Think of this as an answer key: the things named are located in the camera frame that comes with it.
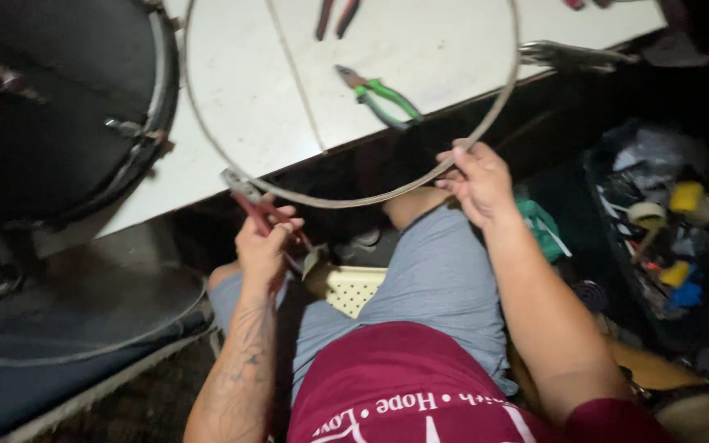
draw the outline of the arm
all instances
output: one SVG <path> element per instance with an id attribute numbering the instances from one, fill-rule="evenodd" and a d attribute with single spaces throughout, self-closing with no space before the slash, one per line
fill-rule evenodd
<path id="1" fill-rule="evenodd" d="M 437 185 L 453 192 L 483 231 L 510 337 L 548 417 L 563 425 L 576 406 L 589 400 L 630 398 L 592 316 L 546 262 L 525 226 L 505 162 L 480 143 L 471 154 L 457 148 L 439 159 L 449 156 L 457 170 Z"/>
<path id="2" fill-rule="evenodd" d="M 280 209 L 291 215 L 294 210 Z M 296 226 L 301 219 L 292 219 Z M 283 282 L 282 250 L 294 227 L 260 237 L 248 218 L 237 235 L 242 292 L 221 356 L 193 404 L 185 443 L 262 443 L 269 432 L 276 370 L 275 296 Z"/>

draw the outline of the drum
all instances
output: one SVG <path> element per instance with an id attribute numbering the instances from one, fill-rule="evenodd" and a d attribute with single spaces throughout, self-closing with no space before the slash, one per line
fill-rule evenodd
<path id="1" fill-rule="evenodd" d="M 159 2 L 0 0 L 0 228 L 62 227 L 138 184 L 178 58 Z"/>

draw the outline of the table surface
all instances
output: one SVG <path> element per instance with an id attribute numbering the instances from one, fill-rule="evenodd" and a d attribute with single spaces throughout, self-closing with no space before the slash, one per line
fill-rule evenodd
<path id="1" fill-rule="evenodd" d="M 183 17 L 188 0 L 165 0 Z M 653 0 L 516 0 L 521 41 L 607 48 L 666 25 Z M 226 153 L 263 176 L 370 136 L 384 126 L 340 80 L 345 65 L 407 96 L 424 114 L 504 85 L 513 39 L 507 0 L 362 0 L 343 39 L 334 30 L 346 0 L 334 2 L 325 39 L 313 34 L 320 0 L 196 0 L 188 59 L 204 120 Z M 181 38 L 182 31 L 177 33 Z M 522 66 L 520 77 L 545 68 Z M 394 108 L 385 106 L 391 112 Z M 183 87 L 171 152 L 118 204 L 60 233 L 36 233 L 42 256 L 136 225 L 213 196 L 226 164 L 202 135 Z"/>

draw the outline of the hand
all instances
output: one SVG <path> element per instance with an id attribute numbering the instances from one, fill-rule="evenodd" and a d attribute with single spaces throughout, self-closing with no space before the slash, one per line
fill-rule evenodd
<path id="1" fill-rule="evenodd" d="M 271 203 L 274 196 L 267 194 L 264 200 Z M 295 214 L 293 206 L 282 206 L 278 210 L 288 216 Z M 237 256 L 242 268 L 242 286 L 276 291 L 284 278 L 284 249 L 289 234 L 305 223 L 301 218 L 292 218 L 291 223 L 280 223 L 272 228 L 269 237 L 262 237 L 253 218 L 248 217 L 240 233 L 234 239 Z"/>
<path id="2" fill-rule="evenodd" d="M 452 192 L 464 214 L 478 228 L 484 228 L 500 214 L 516 208 L 507 164 L 481 142 L 467 153 L 461 147 L 467 139 L 453 142 L 454 148 L 437 155 L 437 161 L 453 157 L 455 168 L 437 180 L 437 186 Z"/>

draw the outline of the cable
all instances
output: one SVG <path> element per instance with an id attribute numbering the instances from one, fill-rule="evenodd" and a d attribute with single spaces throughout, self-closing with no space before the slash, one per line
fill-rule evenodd
<path id="1" fill-rule="evenodd" d="M 102 356 L 104 354 L 108 354 L 114 351 L 119 351 L 120 349 L 123 349 L 125 347 L 129 347 L 132 345 L 137 345 L 139 344 L 142 340 L 144 340 L 147 337 L 150 337 L 154 334 L 157 334 L 163 329 L 167 329 L 171 327 L 174 323 L 181 322 L 183 318 L 185 318 L 188 314 L 190 314 L 193 309 L 195 309 L 196 306 L 201 303 L 202 299 L 204 299 L 204 296 L 206 295 L 206 278 L 201 278 L 201 283 L 202 283 L 202 289 L 201 293 L 199 294 L 199 297 L 196 298 L 196 300 L 191 303 L 188 308 L 186 308 L 184 311 L 182 311 L 179 315 L 176 317 L 164 322 L 158 327 L 153 328 L 152 330 L 143 333 L 139 336 L 120 341 L 119 343 L 115 343 L 113 345 L 108 345 L 106 347 L 101 347 L 99 349 L 95 349 L 93 351 L 86 351 L 86 352 L 77 352 L 76 354 L 71 354 L 69 356 L 62 356 L 62 357 L 43 357 L 43 358 L 36 358 L 36 359 L 8 359 L 5 357 L 0 357 L 0 367 L 5 367 L 5 368 L 35 368 L 35 367 L 40 367 L 40 366 L 52 366 L 56 364 L 66 364 L 66 363 L 74 363 L 74 362 L 79 362 L 81 360 L 87 360 L 91 359 L 94 357 Z"/>
<path id="2" fill-rule="evenodd" d="M 384 201 L 387 201 L 393 197 L 400 196 L 401 194 L 404 194 L 406 192 L 409 192 L 416 187 L 420 187 L 424 185 L 425 183 L 429 182 L 430 180 L 436 178 L 439 176 L 441 173 L 446 171 L 448 168 L 453 166 L 453 159 L 448 158 L 447 160 L 441 162 L 439 165 L 437 165 L 436 168 L 432 169 L 430 172 L 428 172 L 426 175 L 418 178 L 417 180 L 404 185 L 402 187 L 399 187 L 393 191 L 386 192 L 385 194 L 379 194 L 378 196 L 373 196 L 373 197 L 366 197 L 364 199 L 354 199 L 354 200 L 329 200 L 329 199 L 320 199 L 317 197 L 311 197 L 311 196 L 306 196 L 304 194 L 300 194 L 298 192 L 293 192 L 289 191 L 287 189 L 283 189 L 281 187 L 272 185 L 271 183 L 268 183 L 267 181 L 264 181 L 262 179 L 252 177 L 248 174 L 245 173 L 245 171 L 237 165 L 230 156 L 226 155 L 225 151 L 221 147 L 221 145 L 218 143 L 217 139 L 215 139 L 215 136 L 212 135 L 212 132 L 210 129 L 207 127 L 206 123 L 204 122 L 204 119 L 202 118 L 201 110 L 199 109 L 198 104 L 196 103 L 196 97 L 193 92 L 193 86 L 191 82 L 191 76 L 190 76 L 190 68 L 188 66 L 188 51 L 190 50 L 190 31 L 191 31 L 191 19 L 193 16 L 193 8 L 195 6 L 196 0 L 190 0 L 188 2 L 188 7 L 185 10 L 185 29 L 183 33 L 183 47 L 181 49 L 182 55 L 181 55 L 181 66 L 182 66 L 182 75 L 185 77 L 185 90 L 188 93 L 188 101 L 191 103 L 191 109 L 193 110 L 193 114 L 196 117 L 196 121 L 199 123 L 199 126 L 202 129 L 202 132 L 204 133 L 204 136 L 207 138 L 207 140 L 210 142 L 210 144 L 215 148 L 215 151 L 228 163 L 229 167 L 233 169 L 235 172 L 237 172 L 240 176 L 242 176 L 244 179 L 249 180 L 254 186 L 259 187 L 262 191 L 265 192 L 271 192 L 272 194 L 275 194 L 276 196 L 283 197 L 287 200 L 308 205 L 308 206 L 314 206 L 314 207 L 320 207 L 324 209 L 342 209 L 342 208 L 347 208 L 347 207 L 357 207 L 357 206 L 367 206 L 367 205 L 372 205 L 376 203 L 382 203 Z M 514 38 L 514 49 L 513 49 L 513 65 L 510 66 L 510 72 L 508 73 L 507 81 L 505 83 L 505 87 L 499 92 L 497 98 L 494 101 L 494 104 L 492 105 L 491 109 L 488 110 L 486 113 L 486 116 L 483 117 L 483 121 L 480 122 L 480 124 L 475 128 L 474 131 L 472 131 L 471 134 L 469 134 L 469 137 L 467 137 L 467 142 L 465 143 L 464 147 L 466 149 L 471 148 L 473 145 L 475 145 L 475 142 L 478 141 L 478 139 L 483 136 L 483 134 L 488 130 L 489 127 L 491 127 L 492 123 L 494 123 L 494 120 L 496 120 L 497 116 L 499 113 L 502 111 L 503 107 L 505 106 L 505 103 L 507 103 L 507 99 L 510 96 L 510 93 L 513 92 L 514 87 L 516 86 L 516 83 L 518 81 L 518 69 L 519 66 L 521 65 L 521 58 L 519 56 L 518 52 L 518 46 L 519 46 L 519 26 L 518 26 L 518 11 L 516 7 L 516 0 L 507 0 L 509 9 L 510 9 L 510 17 L 511 17 L 511 22 L 513 25 L 513 38 Z"/>

